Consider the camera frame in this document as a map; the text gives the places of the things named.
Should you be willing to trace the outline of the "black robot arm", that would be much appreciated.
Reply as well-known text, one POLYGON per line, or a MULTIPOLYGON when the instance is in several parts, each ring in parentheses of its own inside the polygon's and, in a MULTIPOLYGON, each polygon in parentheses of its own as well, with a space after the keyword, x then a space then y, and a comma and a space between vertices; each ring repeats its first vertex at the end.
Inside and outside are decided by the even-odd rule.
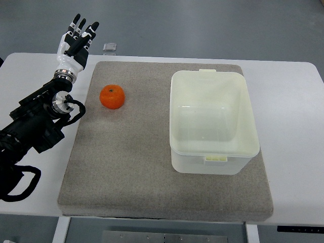
POLYGON ((1 200, 21 201, 35 190, 40 169, 18 162, 34 148, 42 153, 64 138, 62 129, 77 122, 86 108, 69 92, 76 75, 58 69, 51 81, 26 98, 10 113, 12 122, 1 130, 1 200))

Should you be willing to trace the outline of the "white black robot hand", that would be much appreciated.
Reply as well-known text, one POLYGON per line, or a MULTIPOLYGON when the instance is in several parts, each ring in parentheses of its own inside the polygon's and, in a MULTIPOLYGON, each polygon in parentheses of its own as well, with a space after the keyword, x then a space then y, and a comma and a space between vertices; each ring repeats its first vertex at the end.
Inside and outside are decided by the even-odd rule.
POLYGON ((86 19, 77 14, 62 35, 57 51, 58 67, 54 77, 65 78, 75 83, 77 75, 86 67, 89 48, 96 37, 99 22, 94 22, 83 30, 86 19))

